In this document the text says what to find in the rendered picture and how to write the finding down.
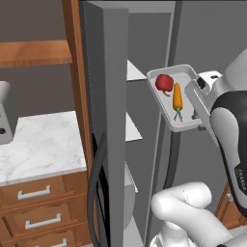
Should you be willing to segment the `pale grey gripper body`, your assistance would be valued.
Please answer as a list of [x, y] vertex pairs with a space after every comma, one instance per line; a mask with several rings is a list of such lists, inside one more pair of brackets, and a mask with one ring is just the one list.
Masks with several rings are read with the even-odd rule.
[[202, 90], [199, 88], [195, 79], [191, 80], [185, 87], [185, 93], [188, 99], [190, 100], [191, 104], [193, 105], [195, 111], [199, 115], [199, 118], [201, 119], [203, 126], [208, 131], [215, 145], [218, 145], [218, 141], [214, 135], [214, 132], [210, 124], [210, 113], [209, 110], [206, 108], [205, 95], [202, 93]]

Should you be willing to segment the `orange carrot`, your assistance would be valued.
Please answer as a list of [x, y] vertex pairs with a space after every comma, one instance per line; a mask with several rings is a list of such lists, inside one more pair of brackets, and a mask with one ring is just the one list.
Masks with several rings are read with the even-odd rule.
[[176, 83], [174, 85], [174, 93], [173, 93], [173, 109], [176, 111], [174, 120], [179, 118], [179, 120], [182, 121], [182, 114], [181, 114], [182, 107], [183, 107], [183, 103], [182, 103], [181, 89], [179, 83]]

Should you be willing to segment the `white tupperware container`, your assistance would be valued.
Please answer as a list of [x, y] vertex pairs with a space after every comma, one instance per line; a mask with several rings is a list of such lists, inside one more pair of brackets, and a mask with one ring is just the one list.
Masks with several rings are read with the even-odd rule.
[[[181, 97], [182, 97], [182, 121], [177, 118], [174, 120], [176, 115], [176, 111], [173, 109], [173, 96], [165, 96], [162, 92], [158, 91], [155, 87], [155, 80], [159, 74], [168, 74], [173, 79], [174, 82], [178, 82], [181, 89]], [[202, 125], [202, 121], [200, 118], [192, 119], [194, 114], [194, 107], [189, 101], [187, 95], [184, 92], [187, 84], [195, 79], [197, 76], [196, 71], [189, 65], [178, 65], [172, 66], [162, 69], [153, 69], [147, 73], [148, 83], [151, 88], [154, 99], [157, 102], [159, 110], [164, 118], [166, 125], [173, 132], [182, 132], [184, 130], [189, 130], [193, 128], [197, 128], [199, 125]]]

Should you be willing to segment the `red bell pepper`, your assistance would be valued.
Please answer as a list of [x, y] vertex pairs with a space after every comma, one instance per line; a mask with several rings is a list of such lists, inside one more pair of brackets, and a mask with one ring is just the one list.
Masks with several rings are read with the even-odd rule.
[[155, 87], [158, 91], [162, 91], [165, 96], [173, 90], [174, 79], [168, 74], [159, 74], [155, 80]]

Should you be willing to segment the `white freezer shelf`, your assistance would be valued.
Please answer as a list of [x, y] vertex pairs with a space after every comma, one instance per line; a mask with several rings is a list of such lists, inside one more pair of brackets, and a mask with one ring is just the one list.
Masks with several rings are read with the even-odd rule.
[[125, 114], [125, 140], [126, 142], [142, 140], [143, 137], [137, 129], [133, 120], [128, 114]]
[[128, 175], [130, 177], [130, 180], [132, 182], [132, 184], [134, 185], [134, 190], [135, 190], [135, 193], [137, 194], [139, 192], [137, 186], [136, 186], [136, 183], [135, 183], [135, 180], [134, 180], [134, 177], [132, 176], [131, 172], [130, 172], [130, 169], [128, 168], [128, 165], [126, 163], [126, 161], [124, 162], [124, 165], [125, 165], [125, 168], [127, 169], [127, 172], [128, 172]]
[[130, 61], [127, 61], [127, 81], [143, 80], [146, 79], [146, 76], [138, 70]]

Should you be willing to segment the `grey freezer door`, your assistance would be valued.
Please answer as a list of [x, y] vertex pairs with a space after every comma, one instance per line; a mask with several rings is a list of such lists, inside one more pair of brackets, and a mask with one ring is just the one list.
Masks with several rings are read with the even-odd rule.
[[101, 247], [124, 245], [124, 159], [128, 10], [114, 3], [84, 4], [93, 133], [106, 132], [105, 168], [109, 198], [105, 217], [110, 234], [96, 231]]

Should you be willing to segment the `grey freezer bin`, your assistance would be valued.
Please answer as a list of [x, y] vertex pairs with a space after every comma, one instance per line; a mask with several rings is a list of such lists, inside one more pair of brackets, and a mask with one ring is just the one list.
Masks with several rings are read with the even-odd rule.
[[123, 227], [126, 228], [131, 220], [135, 205], [135, 187], [129, 176], [124, 178]]

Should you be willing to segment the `wooden base cabinet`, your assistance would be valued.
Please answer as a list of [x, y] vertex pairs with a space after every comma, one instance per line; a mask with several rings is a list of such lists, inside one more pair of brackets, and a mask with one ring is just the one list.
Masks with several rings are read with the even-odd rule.
[[247, 227], [247, 218], [242, 216], [238, 211], [232, 199], [232, 191], [228, 184], [226, 184], [218, 207], [215, 211], [215, 216], [229, 230], [241, 226]]

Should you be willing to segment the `wooden cabinet side panel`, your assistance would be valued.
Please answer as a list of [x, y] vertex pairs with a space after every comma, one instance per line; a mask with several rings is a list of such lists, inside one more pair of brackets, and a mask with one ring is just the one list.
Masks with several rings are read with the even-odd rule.
[[62, 0], [62, 4], [67, 41], [72, 59], [70, 64], [70, 74], [73, 89], [74, 107], [87, 165], [87, 174], [89, 174], [93, 165], [93, 151], [85, 84], [85, 71], [79, 18], [79, 1]]

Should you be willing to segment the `wooden drawer front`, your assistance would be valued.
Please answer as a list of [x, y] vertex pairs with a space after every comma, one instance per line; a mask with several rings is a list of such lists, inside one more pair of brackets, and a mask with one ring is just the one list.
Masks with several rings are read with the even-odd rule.
[[[26, 220], [37, 223], [53, 219], [57, 213], [62, 214], [60, 223], [25, 230]], [[0, 241], [8, 241], [12, 237], [55, 230], [77, 223], [87, 223], [86, 197], [84, 195], [4, 210], [0, 212]]]
[[[17, 193], [22, 190], [24, 193], [44, 190], [51, 185], [49, 195], [19, 201]], [[27, 206], [38, 202], [58, 199], [70, 195], [84, 194], [87, 192], [87, 173], [78, 172], [57, 177], [43, 178], [22, 182], [14, 185], [0, 187], [0, 209], [5, 210], [11, 207]]]
[[80, 247], [91, 242], [86, 224], [78, 224], [65, 230], [22, 237], [2, 244], [3, 247], [50, 247], [68, 240], [67, 247]]

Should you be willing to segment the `grey countertop appliance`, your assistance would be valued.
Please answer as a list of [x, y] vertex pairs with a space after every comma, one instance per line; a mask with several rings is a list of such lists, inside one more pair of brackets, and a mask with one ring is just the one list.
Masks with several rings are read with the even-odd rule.
[[7, 81], [0, 81], [0, 145], [9, 144], [14, 139], [18, 114], [14, 90]]

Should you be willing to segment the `wooden wall shelf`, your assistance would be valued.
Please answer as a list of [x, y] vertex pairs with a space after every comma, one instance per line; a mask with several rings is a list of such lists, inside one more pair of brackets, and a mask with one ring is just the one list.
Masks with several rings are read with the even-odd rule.
[[0, 69], [72, 62], [66, 40], [0, 42]]

